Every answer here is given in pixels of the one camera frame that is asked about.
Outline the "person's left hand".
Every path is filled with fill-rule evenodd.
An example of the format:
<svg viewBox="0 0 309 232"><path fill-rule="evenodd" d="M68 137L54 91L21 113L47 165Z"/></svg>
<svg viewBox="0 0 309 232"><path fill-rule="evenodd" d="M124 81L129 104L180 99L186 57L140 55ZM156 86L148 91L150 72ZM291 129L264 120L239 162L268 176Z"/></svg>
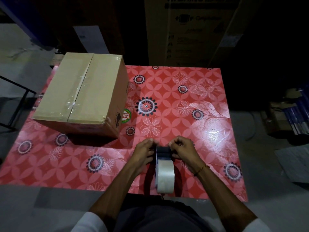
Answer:
<svg viewBox="0 0 309 232"><path fill-rule="evenodd" d="M145 165L153 160L153 154L153 151L146 151L145 140L136 145L133 154L128 161L129 166L134 170L135 177L143 171Z"/></svg>

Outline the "person's right hand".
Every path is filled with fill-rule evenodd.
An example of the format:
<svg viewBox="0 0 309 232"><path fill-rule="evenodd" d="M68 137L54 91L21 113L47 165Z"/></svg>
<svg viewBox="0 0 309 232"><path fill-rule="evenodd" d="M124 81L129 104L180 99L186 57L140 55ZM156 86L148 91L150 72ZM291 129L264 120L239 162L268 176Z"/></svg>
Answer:
<svg viewBox="0 0 309 232"><path fill-rule="evenodd" d="M185 154L180 159L187 166L188 170L194 175L199 175L200 172L207 169L207 164L201 159L192 140L185 138Z"/></svg>

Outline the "black tape dispenser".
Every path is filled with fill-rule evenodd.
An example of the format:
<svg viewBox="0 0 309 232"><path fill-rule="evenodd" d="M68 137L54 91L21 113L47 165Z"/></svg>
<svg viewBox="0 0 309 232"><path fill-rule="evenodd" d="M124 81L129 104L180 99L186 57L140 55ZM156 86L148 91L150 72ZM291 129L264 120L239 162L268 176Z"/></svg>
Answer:
<svg viewBox="0 0 309 232"><path fill-rule="evenodd" d="M154 151L153 160L150 162L151 165L156 165L157 160L172 160L176 161L172 154L175 152L171 150L170 147L163 147L158 145L153 145L151 150Z"/></svg>

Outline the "person's right forearm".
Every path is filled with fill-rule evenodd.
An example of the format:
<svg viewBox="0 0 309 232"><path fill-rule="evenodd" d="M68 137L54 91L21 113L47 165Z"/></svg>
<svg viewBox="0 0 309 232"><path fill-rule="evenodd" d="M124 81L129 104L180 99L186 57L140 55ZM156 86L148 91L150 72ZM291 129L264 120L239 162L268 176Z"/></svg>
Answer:
<svg viewBox="0 0 309 232"><path fill-rule="evenodd" d="M257 216L209 168L197 175L226 231L242 232Z"/></svg>

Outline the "person's left forearm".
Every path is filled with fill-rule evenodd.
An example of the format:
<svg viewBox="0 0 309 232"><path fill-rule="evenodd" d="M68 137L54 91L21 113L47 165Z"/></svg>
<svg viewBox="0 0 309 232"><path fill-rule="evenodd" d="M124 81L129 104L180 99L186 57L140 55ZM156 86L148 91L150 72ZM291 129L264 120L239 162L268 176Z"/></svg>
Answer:
<svg viewBox="0 0 309 232"><path fill-rule="evenodd" d="M114 224L122 203L137 175L145 164L129 161L114 178L107 190L91 206L89 212L96 214L106 226Z"/></svg>

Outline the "red floral tablecloth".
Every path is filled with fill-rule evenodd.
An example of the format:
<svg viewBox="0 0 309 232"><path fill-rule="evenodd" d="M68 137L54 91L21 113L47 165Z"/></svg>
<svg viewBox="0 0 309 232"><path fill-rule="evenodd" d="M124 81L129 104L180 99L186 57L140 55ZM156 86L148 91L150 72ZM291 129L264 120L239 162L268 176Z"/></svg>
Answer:
<svg viewBox="0 0 309 232"><path fill-rule="evenodd" d="M58 66L0 168L0 185L106 190L136 144L191 139L202 160L241 201L247 192L219 68L126 66L129 91L120 136L102 147L74 145L32 119Z"/></svg>

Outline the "clear packing tape roll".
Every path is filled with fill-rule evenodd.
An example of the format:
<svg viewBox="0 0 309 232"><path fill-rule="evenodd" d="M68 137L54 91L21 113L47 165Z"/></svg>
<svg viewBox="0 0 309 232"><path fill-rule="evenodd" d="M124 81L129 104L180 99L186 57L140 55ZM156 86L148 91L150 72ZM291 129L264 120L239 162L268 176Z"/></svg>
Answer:
<svg viewBox="0 0 309 232"><path fill-rule="evenodd" d="M175 187L175 170L172 160L159 159L155 168L155 188L158 194L172 194Z"/></svg>

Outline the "person's dark trousers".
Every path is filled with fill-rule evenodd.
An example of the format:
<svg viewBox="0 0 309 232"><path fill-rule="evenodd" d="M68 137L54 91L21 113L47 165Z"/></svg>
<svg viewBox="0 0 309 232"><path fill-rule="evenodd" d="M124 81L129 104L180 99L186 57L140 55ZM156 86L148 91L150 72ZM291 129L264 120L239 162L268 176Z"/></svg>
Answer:
<svg viewBox="0 0 309 232"><path fill-rule="evenodd" d="M127 194L113 232L213 232L196 211L158 195Z"/></svg>

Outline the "taped brown cardboard box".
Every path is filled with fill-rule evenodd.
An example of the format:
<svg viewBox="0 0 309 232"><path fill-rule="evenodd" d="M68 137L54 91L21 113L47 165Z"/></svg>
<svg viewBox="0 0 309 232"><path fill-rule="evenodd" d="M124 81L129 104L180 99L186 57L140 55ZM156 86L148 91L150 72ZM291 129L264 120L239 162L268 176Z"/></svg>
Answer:
<svg viewBox="0 0 309 232"><path fill-rule="evenodd" d="M67 52L32 119L64 134L117 139L128 86L122 55Z"/></svg>

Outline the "large printed cardboard carton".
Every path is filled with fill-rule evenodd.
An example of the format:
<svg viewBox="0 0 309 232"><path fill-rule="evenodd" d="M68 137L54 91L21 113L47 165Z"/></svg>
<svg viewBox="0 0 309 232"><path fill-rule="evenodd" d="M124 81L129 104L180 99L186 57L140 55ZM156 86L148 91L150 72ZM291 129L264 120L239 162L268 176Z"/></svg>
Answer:
<svg viewBox="0 0 309 232"><path fill-rule="evenodd" d="M240 0L144 0L151 66L206 67Z"/></svg>

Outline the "grey flat sheet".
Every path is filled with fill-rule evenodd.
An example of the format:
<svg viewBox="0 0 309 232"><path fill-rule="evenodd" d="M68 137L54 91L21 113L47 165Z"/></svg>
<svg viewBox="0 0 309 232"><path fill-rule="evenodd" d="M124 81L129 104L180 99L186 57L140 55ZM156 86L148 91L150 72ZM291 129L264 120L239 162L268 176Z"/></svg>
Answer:
<svg viewBox="0 0 309 232"><path fill-rule="evenodd" d="M275 155L291 182L309 184L309 144L278 149Z"/></svg>

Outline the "stack of dark booklets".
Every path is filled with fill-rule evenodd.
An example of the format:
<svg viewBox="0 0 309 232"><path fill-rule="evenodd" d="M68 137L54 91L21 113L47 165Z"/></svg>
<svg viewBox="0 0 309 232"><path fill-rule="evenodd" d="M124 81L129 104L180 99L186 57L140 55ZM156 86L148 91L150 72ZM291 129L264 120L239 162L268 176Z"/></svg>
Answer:
<svg viewBox="0 0 309 232"><path fill-rule="evenodd" d="M309 135L309 87L286 90L281 110L295 135Z"/></svg>

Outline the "black metal frame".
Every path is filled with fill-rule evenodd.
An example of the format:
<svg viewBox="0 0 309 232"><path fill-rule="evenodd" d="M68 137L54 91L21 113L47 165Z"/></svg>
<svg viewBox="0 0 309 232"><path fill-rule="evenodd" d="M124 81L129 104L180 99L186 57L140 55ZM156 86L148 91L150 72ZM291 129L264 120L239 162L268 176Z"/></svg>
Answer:
<svg viewBox="0 0 309 232"><path fill-rule="evenodd" d="M22 97L0 97L0 134L2 133L12 133L16 132L16 119L20 117L20 114L23 109L30 109L30 106L33 105L36 101L37 93L34 90L31 90L21 84L18 84L10 79L7 79L0 75L0 79L12 84L15 87L18 87L23 90ZM11 117L8 122L2 122L4 115L10 115Z"/></svg>

